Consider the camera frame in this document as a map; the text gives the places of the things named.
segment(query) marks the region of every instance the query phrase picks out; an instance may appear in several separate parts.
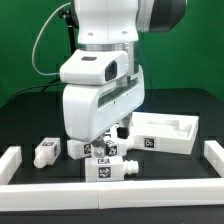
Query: black cable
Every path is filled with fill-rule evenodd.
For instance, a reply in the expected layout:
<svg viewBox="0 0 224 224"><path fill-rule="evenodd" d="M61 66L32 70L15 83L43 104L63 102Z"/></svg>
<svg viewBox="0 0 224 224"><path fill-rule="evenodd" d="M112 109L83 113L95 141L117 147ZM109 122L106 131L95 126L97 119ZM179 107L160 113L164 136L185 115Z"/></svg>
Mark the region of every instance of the black cable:
<svg viewBox="0 0 224 224"><path fill-rule="evenodd" d="M142 58L142 62L144 64L144 66L145 66L146 73L148 74L148 78L149 78L149 82L150 82L151 88L154 89L153 82L152 82L152 77L151 77L151 74L150 74L150 71L149 71L149 65L148 65L148 63L145 60L144 53L142 51L140 43L138 43L138 49L139 49L139 52L140 52L140 55L141 55L141 58Z"/></svg>
<svg viewBox="0 0 224 224"><path fill-rule="evenodd" d="M50 81L45 87L43 87L43 89L40 91L41 93L44 93L51 85L51 84L54 84L56 82L59 82L60 81L60 78L57 78L57 79L54 79L52 81Z"/></svg>
<svg viewBox="0 0 224 224"><path fill-rule="evenodd" d="M25 91L28 91L28 90L31 90L31 89L38 89L38 88L45 88L45 87L52 87L52 86L62 86L62 85L65 85L65 83L58 83L58 84L48 84L48 85L40 85L40 86L31 86L31 87L28 87L28 88L25 88L25 89L21 89L19 90L18 92L14 93L7 101L7 103L9 101L11 101L13 98L15 98L17 95L19 95L20 93L22 92L25 92Z"/></svg>
<svg viewBox="0 0 224 224"><path fill-rule="evenodd" d="M64 19L67 24L70 52L71 52L71 55L73 55L73 53L77 50L76 44L75 44L74 28L78 28L78 27L77 27L76 23L73 21L71 9L70 10L61 9L58 12L58 16L60 19Z"/></svg>

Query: black label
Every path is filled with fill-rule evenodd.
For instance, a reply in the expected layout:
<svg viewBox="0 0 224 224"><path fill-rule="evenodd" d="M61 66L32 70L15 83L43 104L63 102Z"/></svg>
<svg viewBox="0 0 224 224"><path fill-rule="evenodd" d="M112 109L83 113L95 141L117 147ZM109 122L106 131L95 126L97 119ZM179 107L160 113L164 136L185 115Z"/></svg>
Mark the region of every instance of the black label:
<svg viewBox="0 0 224 224"><path fill-rule="evenodd" d="M44 142L42 144L42 146L52 146L52 145L54 145L54 142Z"/></svg>
<svg viewBox="0 0 224 224"><path fill-rule="evenodd" d="M111 146L106 148L106 154L109 156L116 156L117 155L117 146Z"/></svg>
<svg viewBox="0 0 224 224"><path fill-rule="evenodd" d="M109 159L98 159L98 164L110 164Z"/></svg>
<svg viewBox="0 0 224 224"><path fill-rule="evenodd" d="M114 144L115 142L113 142L112 140L107 140L107 141L105 141L105 144L107 144L107 145L112 145L112 144Z"/></svg>
<svg viewBox="0 0 224 224"><path fill-rule="evenodd" d="M155 141L153 138L145 138L145 147L146 148L154 148L155 147Z"/></svg>
<svg viewBox="0 0 224 224"><path fill-rule="evenodd" d="M111 168L110 167L99 167L99 178L111 178Z"/></svg>
<svg viewBox="0 0 224 224"><path fill-rule="evenodd" d="M84 145L84 154L90 154L91 153L91 144Z"/></svg>

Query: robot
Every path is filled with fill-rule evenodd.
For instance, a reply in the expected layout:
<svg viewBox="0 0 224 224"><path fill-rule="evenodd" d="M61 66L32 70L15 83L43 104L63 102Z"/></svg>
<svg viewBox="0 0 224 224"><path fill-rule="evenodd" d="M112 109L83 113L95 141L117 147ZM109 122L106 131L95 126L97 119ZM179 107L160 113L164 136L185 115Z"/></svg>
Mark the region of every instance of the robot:
<svg viewBox="0 0 224 224"><path fill-rule="evenodd" d="M168 32L185 14L187 0L72 0L78 43L62 65L65 129L71 139L92 142L104 157L104 133L144 100L137 60L138 31Z"/></svg>

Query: small white object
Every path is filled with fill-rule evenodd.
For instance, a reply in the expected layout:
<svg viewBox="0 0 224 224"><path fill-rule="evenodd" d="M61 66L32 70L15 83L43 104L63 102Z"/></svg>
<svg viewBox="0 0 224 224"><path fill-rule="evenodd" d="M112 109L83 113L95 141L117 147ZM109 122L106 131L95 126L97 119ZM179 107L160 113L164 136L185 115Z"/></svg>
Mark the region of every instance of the small white object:
<svg viewBox="0 0 224 224"><path fill-rule="evenodd" d="M76 50L62 65L60 78L65 83L104 85L126 75L128 68L128 54L125 51Z"/></svg>
<svg viewBox="0 0 224 224"><path fill-rule="evenodd" d="M86 182L121 181L125 174L138 173L138 162L121 156L85 159Z"/></svg>
<svg viewBox="0 0 224 224"><path fill-rule="evenodd" d="M0 159L0 185L9 183L21 162L21 147L9 147Z"/></svg>
<svg viewBox="0 0 224 224"><path fill-rule="evenodd" d="M67 141L68 155L74 160L91 156L93 146L90 143L75 140Z"/></svg>
<svg viewBox="0 0 224 224"><path fill-rule="evenodd" d="M224 177L224 148L217 141L205 141L204 156L217 173Z"/></svg>
<svg viewBox="0 0 224 224"><path fill-rule="evenodd" d="M110 138L109 136L105 136L104 142L107 145L108 156L125 156L127 155L127 150L132 149L135 145L131 136L127 139Z"/></svg>
<svg viewBox="0 0 224 224"><path fill-rule="evenodd" d="M34 165L37 168L53 165L60 152L60 138L45 138L35 149Z"/></svg>

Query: white plastic part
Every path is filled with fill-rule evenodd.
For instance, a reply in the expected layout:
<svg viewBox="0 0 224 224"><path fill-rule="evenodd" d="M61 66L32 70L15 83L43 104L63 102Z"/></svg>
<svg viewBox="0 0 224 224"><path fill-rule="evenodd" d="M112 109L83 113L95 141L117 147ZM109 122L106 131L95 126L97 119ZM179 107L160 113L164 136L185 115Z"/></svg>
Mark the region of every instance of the white plastic part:
<svg viewBox="0 0 224 224"><path fill-rule="evenodd" d="M138 31L148 32L150 27L154 0L141 0L139 2L140 2L140 11L136 22L136 27Z"/></svg>
<svg viewBox="0 0 224 224"><path fill-rule="evenodd" d="M204 156L217 173L224 177L224 148L217 141L205 141Z"/></svg>
<svg viewBox="0 0 224 224"><path fill-rule="evenodd" d="M67 85L63 93L63 111L68 136L92 142L140 106L145 94L141 67L133 77L138 80L135 86L102 106L98 105L100 97L116 89L116 81L104 86Z"/></svg>
<svg viewBox="0 0 224 224"><path fill-rule="evenodd" d="M128 137L127 139L120 139L105 136L104 142L108 146L108 156L125 156L127 155L127 151L132 149L135 145L132 137Z"/></svg>
<svg viewBox="0 0 224 224"><path fill-rule="evenodd" d="M45 138L35 149L35 167L40 169L46 165L53 165L60 153L60 138Z"/></svg>
<svg viewBox="0 0 224 224"><path fill-rule="evenodd" d="M0 211L224 204L224 179L0 186Z"/></svg>
<svg viewBox="0 0 224 224"><path fill-rule="evenodd" d="M191 154L198 131L197 116L132 113L130 136L136 149Z"/></svg>
<svg viewBox="0 0 224 224"><path fill-rule="evenodd" d="M113 75L106 75L111 63ZM128 55L125 51L89 52L77 50L60 69L62 82L83 85L104 85L124 76L128 71Z"/></svg>
<svg viewBox="0 0 224 224"><path fill-rule="evenodd" d="M21 162L21 147L9 147L0 159L0 185L9 183Z"/></svg>
<svg viewBox="0 0 224 224"><path fill-rule="evenodd" d="M116 44L138 40L138 0L74 0L80 44Z"/></svg>
<svg viewBox="0 0 224 224"><path fill-rule="evenodd" d="M85 159L86 182L121 181L125 174L138 173L138 162L124 161L121 156Z"/></svg>
<svg viewBox="0 0 224 224"><path fill-rule="evenodd" d="M75 140L67 141L68 155L74 160L91 156L93 146L90 143Z"/></svg>

